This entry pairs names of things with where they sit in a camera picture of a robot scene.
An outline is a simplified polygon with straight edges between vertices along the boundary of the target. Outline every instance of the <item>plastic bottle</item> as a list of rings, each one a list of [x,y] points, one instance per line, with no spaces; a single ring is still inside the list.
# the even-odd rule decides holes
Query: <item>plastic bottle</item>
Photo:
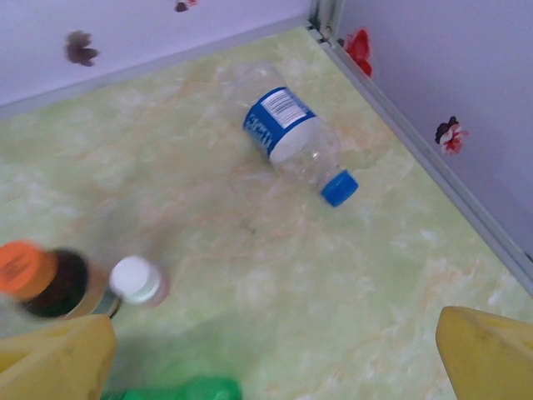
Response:
[[[250,133],[275,169],[311,185],[333,207],[358,188],[340,165],[341,145],[328,125],[268,62],[238,73],[227,93],[234,121]]]
[[[128,389],[100,400],[242,400],[239,384],[227,377],[195,377],[175,388]]]
[[[111,270],[109,286],[124,302],[147,307],[161,304],[170,287],[155,265],[138,256],[124,258]]]
[[[106,272],[70,249],[45,250],[18,240],[0,247],[0,293],[40,318],[112,317],[120,299]]]

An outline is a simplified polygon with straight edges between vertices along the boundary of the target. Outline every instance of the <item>small white bottle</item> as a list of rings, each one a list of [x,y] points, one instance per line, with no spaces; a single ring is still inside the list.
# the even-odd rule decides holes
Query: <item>small white bottle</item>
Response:
[[[126,303],[155,307],[168,295],[168,281],[142,257],[129,256],[111,271],[109,287]]]

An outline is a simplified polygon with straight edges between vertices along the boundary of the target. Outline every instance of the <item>water bottle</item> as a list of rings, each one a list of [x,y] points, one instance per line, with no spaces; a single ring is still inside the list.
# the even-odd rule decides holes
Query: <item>water bottle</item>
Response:
[[[291,92],[270,63],[259,62],[236,75],[227,92],[234,121],[281,174],[310,185],[333,207],[344,203],[358,185],[341,167],[335,131]]]
[[[180,387],[128,389],[100,400],[242,400],[239,384],[227,377],[194,377]]]

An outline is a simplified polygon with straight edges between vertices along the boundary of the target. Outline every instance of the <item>orange bottle cap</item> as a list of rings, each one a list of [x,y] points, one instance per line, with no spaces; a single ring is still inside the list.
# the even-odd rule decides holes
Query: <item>orange bottle cap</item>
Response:
[[[56,271],[54,256],[31,242],[17,240],[0,247],[0,292],[18,300],[42,293]]]

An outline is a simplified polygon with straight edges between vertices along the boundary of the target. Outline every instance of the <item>yellow plastic object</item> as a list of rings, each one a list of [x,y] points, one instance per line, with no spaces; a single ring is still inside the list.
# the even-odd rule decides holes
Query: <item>yellow plastic object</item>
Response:
[[[104,315],[0,340],[0,399],[98,400],[116,347]]]
[[[533,325],[445,307],[436,344],[458,400],[533,398]]]

